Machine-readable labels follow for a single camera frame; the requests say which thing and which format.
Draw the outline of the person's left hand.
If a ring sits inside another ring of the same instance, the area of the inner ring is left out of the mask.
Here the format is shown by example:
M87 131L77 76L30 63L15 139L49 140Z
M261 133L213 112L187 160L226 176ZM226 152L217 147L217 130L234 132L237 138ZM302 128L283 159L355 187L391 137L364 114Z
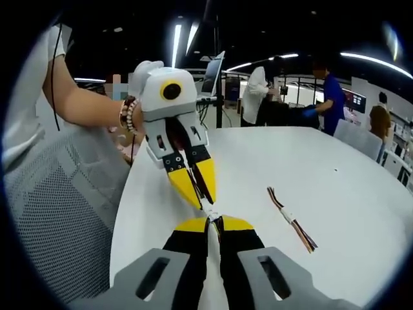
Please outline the person's left hand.
M135 98L140 97L150 75L149 72L162 67L164 67L162 61L145 60L140 62L140 64L136 66L128 82L128 94Z

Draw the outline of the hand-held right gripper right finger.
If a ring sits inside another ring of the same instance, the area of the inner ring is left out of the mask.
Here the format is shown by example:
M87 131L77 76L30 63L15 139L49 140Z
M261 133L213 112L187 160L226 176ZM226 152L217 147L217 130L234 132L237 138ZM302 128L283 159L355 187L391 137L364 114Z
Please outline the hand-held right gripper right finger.
M265 247L247 221L215 220L220 272L230 309L322 309L310 273L275 247Z

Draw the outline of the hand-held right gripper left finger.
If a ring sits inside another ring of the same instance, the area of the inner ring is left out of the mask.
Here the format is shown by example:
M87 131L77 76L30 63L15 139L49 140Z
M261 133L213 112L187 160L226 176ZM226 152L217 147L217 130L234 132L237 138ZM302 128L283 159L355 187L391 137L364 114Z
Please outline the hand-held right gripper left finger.
M180 223L162 249L153 248L120 270L110 309L197 309L206 278L206 217Z

